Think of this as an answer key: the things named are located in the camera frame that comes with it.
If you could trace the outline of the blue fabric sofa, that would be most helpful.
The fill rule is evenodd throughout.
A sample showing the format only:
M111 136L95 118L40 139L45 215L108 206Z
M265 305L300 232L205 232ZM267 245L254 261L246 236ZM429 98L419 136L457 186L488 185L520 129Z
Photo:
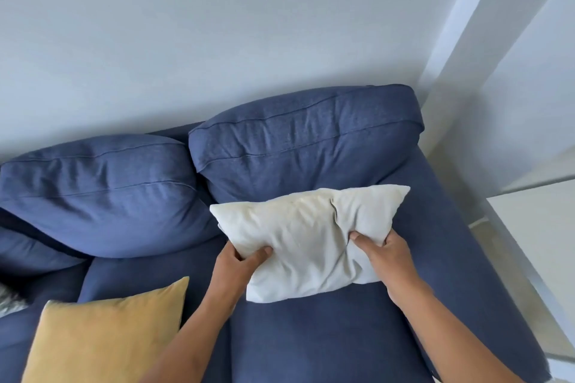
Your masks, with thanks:
M189 150L189 133L201 123L149 135L178 140ZM196 175L210 205L217 203L205 178L197 170ZM420 148L379 184L410 186L393 228L407 241L418 273L436 297L520 378L527 383L548 381L549 366L534 334ZM29 303L25 310L0 318L0 383L21 383L45 305L50 300L78 302L94 258L105 257L71 249L0 208L0 282ZM432 377L438 378L413 336ZM215 344L204 382L233 383L230 322Z

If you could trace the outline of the white side table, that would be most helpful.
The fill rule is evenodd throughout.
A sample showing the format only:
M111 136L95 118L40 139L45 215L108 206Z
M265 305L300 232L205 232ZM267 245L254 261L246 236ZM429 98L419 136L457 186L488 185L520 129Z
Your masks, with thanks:
M575 348L575 179L490 197L484 206Z

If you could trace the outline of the person's right forearm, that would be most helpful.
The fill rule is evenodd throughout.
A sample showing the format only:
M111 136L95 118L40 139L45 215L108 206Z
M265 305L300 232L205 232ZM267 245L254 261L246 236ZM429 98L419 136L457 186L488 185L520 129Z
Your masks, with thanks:
M387 285L442 383L525 383L504 365L420 279Z

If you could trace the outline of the blue seat cushion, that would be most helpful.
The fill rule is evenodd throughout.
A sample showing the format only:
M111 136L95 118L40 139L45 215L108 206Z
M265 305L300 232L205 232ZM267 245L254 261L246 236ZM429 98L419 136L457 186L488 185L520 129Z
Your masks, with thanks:
M216 258L226 242L226 237L220 234L197 246L160 256L94 258L78 302L129 297L189 277L182 308L183 326L204 298Z
M434 383L380 282L270 304L230 321L233 383Z

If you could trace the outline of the person's left forearm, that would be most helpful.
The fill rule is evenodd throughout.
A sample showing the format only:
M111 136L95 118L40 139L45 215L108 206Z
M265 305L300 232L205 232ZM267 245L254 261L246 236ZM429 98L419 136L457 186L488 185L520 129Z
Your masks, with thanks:
M239 295L209 290L139 383L201 383L221 329Z

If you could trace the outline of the large blue back cushion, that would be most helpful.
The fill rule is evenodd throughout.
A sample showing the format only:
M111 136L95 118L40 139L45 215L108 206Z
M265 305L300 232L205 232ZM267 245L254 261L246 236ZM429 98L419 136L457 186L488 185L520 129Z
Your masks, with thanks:
M0 208L89 256L158 256L218 234L187 146L105 135L42 148L0 166Z
M238 105L193 128L188 146L218 203L263 202L375 185L411 155L423 130L411 87L340 86Z

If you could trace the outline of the person's left hand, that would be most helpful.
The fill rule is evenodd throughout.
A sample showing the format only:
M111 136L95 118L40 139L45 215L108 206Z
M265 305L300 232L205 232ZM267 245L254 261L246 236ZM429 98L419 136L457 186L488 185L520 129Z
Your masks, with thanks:
M242 264L244 259L246 258L242 258L232 242L227 241L214 265L205 299L211 307L226 317L230 317L233 313L234 307L246 292L252 276L258 269L244 268Z

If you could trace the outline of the person's right hand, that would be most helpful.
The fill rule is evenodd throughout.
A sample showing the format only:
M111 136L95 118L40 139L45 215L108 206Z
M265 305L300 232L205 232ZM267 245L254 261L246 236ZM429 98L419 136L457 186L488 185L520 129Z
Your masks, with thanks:
M377 254L366 254L392 301L402 307L423 282L416 271L407 242L393 228Z

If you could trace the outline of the yellow throw pillow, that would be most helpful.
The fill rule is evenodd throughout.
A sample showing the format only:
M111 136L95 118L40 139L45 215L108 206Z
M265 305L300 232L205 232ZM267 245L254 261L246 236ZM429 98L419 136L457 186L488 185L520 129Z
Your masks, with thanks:
M121 299L48 301L21 383L138 383L174 339L189 277Z

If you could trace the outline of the white throw pillow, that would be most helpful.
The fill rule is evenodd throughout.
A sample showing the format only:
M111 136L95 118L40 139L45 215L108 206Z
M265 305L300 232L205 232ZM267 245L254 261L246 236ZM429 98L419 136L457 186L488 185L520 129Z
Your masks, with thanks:
M246 290L247 301L269 304L378 282L349 234L359 232L382 246L410 190L394 184L322 188L260 203L213 204L210 212L243 258L273 249Z

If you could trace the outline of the grey patterned cushion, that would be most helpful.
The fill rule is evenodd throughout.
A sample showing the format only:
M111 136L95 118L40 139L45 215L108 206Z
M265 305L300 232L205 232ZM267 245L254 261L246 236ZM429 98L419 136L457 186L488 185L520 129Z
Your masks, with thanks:
M0 282L0 318L25 310L28 301L13 288Z

